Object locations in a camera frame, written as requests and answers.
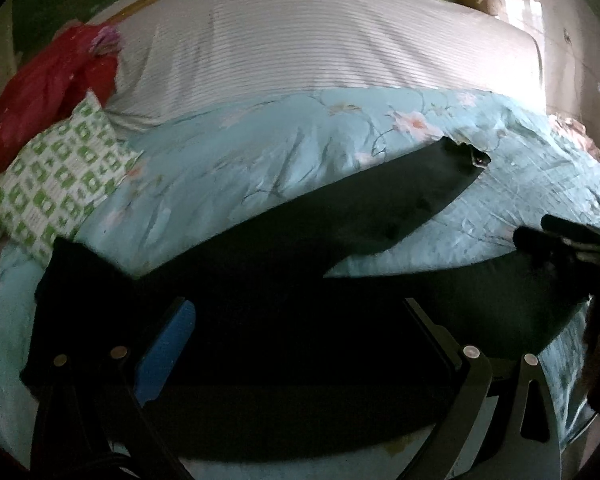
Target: mattress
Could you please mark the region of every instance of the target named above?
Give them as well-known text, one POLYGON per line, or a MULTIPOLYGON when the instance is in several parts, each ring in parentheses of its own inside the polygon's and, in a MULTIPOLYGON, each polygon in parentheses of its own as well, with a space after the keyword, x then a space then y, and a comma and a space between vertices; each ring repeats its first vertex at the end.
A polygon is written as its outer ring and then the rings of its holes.
POLYGON ((337 87, 473 88, 544 106, 531 36, 438 0, 159 0, 119 29, 107 111, 129 130, 210 104, 337 87))

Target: blue foam pad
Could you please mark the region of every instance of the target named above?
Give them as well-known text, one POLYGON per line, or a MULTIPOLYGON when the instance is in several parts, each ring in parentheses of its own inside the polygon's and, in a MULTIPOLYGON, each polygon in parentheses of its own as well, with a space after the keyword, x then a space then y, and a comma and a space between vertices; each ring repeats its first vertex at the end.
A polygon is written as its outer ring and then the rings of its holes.
POLYGON ((136 366, 134 393, 140 406, 157 399, 196 326, 196 309, 183 301, 136 366))

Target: pink flower print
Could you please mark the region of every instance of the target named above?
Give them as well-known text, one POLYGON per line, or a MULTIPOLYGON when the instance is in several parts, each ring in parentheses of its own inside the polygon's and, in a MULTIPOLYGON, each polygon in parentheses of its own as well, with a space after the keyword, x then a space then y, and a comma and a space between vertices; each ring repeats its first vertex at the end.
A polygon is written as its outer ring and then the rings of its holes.
POLYGON ((389 117, 394 118, 392 128, 396 132, 409 133, 418 142, 431 142, 444 136, 442 130, 433 124, 427 123, 426 118, 420 112, 405 114, 394 111, 389 114, 389 117))
POLYGON ((133 168, 131 168, 131 170, 125 173, 125 178, 131 181, 142 178, 142 176, 144 175, 144 167, 146 166, 149 160, 150 157, 146 157, 141 162, 138 162, 133 168))
POLYGON ((554 132, 569 139, 577 148, 589 153, 600 163, 600 149, 587 135, 584 124, 570 117, 563 118, 559 114, 550 115, 549 124, 554 132))
POLYGON ((475 94, 469 94, 468 92, 458 92, 456 99, 462 106, 469 106, 475 108, 475 100, 478 98, 475 94))

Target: black cloth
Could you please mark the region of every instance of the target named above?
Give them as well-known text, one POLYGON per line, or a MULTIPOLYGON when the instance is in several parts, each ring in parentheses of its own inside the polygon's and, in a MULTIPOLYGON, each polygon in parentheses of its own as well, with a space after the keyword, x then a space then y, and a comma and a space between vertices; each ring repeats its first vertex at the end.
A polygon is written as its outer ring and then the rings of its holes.
POLYGON ((518 360, 541 352, 586 300, 586 288, 571 278, 514 251, 455 269, 336 280, 415 298, 459 344, 477 346, 491 358, 518 360))
MULTIPOLYGON (((196 305, 194 339, 205 349, 198 358, 226 364, 223 381, 247 380, 253 367, 240 362, 256 362, 271 350, 262 348, 259 335, 276 323, 295 290, 350 254, 373 254, 403 239, 465 190, 482 171, 475 161, 485 157, 445 137, 273 208, 140 280, 58 238, 36 289, 22 380, 43 384, 60 353, 96 358, 113 346, 133 347, 177 296, 196 305), (232 357, 236 340, 242 351, 232 357)), ((206 378, 217 380, 218 372, 206 378)))

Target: white wall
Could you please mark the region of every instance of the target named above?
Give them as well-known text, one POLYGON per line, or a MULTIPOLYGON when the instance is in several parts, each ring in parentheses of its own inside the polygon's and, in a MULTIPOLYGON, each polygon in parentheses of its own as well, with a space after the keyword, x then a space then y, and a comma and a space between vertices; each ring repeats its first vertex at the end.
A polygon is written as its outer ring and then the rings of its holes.
POLYGON ((585 0, 503 1, 501 19, 526 30, 543 51, 548 112, 581 120, 600 148, 600 21, 585 0))

